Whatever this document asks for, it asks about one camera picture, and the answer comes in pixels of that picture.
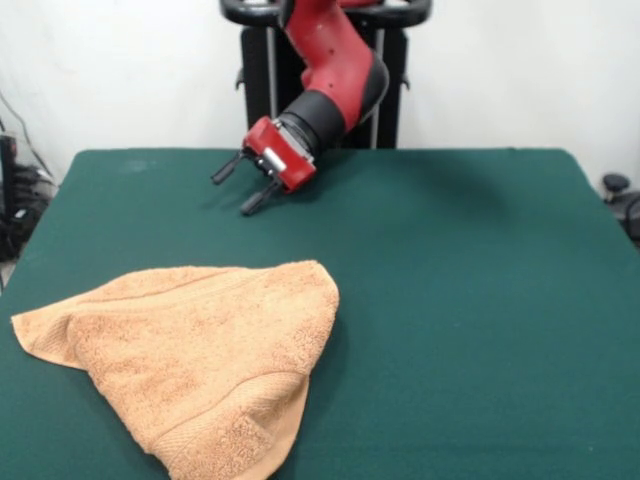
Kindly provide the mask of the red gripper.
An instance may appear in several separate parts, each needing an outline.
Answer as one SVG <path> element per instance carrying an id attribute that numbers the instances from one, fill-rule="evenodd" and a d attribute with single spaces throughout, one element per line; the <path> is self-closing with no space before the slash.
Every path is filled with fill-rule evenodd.
<path id="1" fill-rule="evenodd" d="M 246 134 L 243 147 L 253 155 L 257 167 L 277 181 L 255 192 L 242 204 L 240 211 L 244 216 L 256 213 L 282 186 L 287 192 L 295 191 L 316 174 L 310 151 L 279 120 L 260 118 Z M 221 185 L 242 162 L 249 160 L 247 152 L 237 152 L 212 175 L 212 183 Z"/>

